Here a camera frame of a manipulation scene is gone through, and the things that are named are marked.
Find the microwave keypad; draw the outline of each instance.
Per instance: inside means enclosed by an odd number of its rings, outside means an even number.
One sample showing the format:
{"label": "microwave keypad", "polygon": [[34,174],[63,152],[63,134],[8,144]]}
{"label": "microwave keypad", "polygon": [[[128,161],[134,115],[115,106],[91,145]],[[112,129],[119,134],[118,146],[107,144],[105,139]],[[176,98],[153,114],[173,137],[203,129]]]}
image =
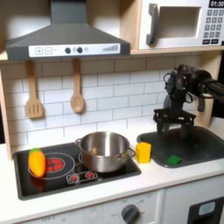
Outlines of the microwave keypad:
{"label": "microwave keypad", "polygon": [[205,32],[203,36],[203,45],[216,45],[221,36],[224,10],[208,10],[206,17]]}

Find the microwave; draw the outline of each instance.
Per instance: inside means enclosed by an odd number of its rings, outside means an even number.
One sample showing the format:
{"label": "microwave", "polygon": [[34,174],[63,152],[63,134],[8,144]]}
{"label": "microwave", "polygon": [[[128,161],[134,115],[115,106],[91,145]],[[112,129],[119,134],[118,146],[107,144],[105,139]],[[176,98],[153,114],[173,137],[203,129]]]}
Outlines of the microwave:
{"label": "microwave", "polygon": [[223,45],[224,1],[142,1],[139,49]]}

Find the green object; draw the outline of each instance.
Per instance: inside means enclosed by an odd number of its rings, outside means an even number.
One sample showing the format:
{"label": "green object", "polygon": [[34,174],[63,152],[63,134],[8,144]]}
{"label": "green object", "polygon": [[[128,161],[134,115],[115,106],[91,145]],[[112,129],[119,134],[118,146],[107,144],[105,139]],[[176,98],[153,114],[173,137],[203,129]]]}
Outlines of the green object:
{"label": "green object", "polygon": [[42,150],[41,149],[34,148],[34,149],[30,150],[29,155],[31,155],[34,151],[42,151]]}
{"label": "green object", "polygon": [[166,160],[168,165],[178,165],[182,163],[182,158],[178,156],[171,156]]}

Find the range hood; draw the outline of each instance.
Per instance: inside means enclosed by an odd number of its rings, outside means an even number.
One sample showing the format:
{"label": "range hood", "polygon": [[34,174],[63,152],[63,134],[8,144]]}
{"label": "range hood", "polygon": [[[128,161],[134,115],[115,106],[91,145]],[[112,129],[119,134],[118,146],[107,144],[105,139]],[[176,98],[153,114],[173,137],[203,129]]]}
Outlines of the range hood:
{"label": "range hood", "polygon": [[87,0],[51,0],[52,23],[6,43],[9,60],[130,55],[130,43],[87,22]]}

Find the microwave handle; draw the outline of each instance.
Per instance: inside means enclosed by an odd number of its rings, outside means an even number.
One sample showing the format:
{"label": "microwave handle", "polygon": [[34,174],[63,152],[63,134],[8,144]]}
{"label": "microwave handle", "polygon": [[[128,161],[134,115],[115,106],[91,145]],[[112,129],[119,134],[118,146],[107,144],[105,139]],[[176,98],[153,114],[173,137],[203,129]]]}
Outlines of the microwave handle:
{"label": "microwave handle", "polygon": [[150,34],[147,34],[146,44],[153,45],[158,35],[158,5],[156,3],[150,3],[149,13],[151,15],[151,27]]}

